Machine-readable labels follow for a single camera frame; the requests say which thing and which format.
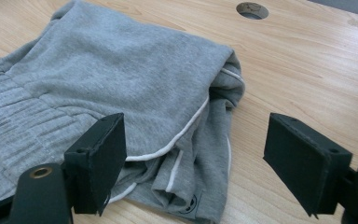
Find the clothing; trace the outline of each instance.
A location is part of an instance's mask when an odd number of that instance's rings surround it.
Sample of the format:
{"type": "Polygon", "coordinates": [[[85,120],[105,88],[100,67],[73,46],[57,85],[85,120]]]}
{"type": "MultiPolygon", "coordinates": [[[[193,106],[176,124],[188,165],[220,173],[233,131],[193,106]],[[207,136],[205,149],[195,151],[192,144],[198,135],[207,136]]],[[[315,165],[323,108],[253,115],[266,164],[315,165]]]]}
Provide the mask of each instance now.
{"type": "Polygon", "coordinates": [[[70,2],[0,59],[0,200],[25,170],[61,162],[97,119],[124,113],[128,158],[111,202],[219,222],[243,92],[230,47],[70,2]]]}

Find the fabric fold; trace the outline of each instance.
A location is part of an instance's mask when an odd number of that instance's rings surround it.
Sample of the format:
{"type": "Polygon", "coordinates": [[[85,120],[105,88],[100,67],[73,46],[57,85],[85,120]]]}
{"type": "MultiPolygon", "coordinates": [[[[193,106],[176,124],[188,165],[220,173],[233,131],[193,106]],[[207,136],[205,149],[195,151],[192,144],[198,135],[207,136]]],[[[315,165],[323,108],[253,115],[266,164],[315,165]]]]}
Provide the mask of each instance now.
{"type": "Polygon", "coordinates": [[[61,162],[97,119],[124,113],[128,158],[111,202],[217,223],[243,93],[232,48],[72,1],[0,59],[0,200],[26,169],[61,162]]]}

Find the ribbed fabric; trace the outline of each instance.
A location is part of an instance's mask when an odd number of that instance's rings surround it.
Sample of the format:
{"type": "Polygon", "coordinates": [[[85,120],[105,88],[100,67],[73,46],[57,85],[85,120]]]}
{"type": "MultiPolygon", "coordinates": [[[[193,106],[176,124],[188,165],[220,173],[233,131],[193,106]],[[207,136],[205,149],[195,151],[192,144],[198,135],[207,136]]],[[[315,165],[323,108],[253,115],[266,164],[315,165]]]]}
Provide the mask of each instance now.
{"type": "Polygon", "coordinates": [[[0,200],[22,172],[61,162],[96,119],[120,112],[128,158],[111,202],[219,222],[231,111],[243,92],[230,47],[70,2],[0,59],[0,200]]]}

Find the wood grain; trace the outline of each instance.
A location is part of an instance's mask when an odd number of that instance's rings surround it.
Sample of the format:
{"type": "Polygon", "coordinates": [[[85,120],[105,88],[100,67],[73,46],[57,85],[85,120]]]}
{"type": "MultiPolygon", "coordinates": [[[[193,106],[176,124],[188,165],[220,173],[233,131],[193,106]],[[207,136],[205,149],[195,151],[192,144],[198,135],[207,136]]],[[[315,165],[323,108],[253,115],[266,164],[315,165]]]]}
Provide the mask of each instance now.
{"type": "MultiPolygon", "coordinates": [[[[249,20],[241,1],[172,0],[93,3],[230,45],[241,61],[246,93],[234,112],[232,168],[222,223],[340,223],[308,217],[262,160],[269,113],[298,118],[353,154],[358,167],[358,15],[307,1],[256,0],[269,15],[249,20]]],[[[35,39],[64,0],[0,0],[0,57],[35,39]]],[[[183,223],[120,201],[102,217],[75,215],[76,223],[183,223]]]]}

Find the wooden table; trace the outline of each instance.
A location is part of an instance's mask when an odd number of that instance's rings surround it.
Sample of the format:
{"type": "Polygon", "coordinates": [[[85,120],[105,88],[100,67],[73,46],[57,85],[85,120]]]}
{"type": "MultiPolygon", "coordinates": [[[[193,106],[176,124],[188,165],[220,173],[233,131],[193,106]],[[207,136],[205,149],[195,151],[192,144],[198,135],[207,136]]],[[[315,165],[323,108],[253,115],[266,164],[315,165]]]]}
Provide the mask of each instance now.
{"type": "MultiPolygon", "coordinates": [[[[255,0],[264,20],[236,11],[239,0],[91,1],[137,21],[230,45],[241,60],[246,93],[234,112],[232,168],[222,223],[339,223],[308,217],[262,160],[270,112],[309,124],[354,156],[358,167],[358,15],[302,0],[255,0]]],[[[66,0],[0,0],[0,57],[35,39],[66,0]]],[[[76,223],[182,223],[127,200],[102,217],[76,223]]]]}

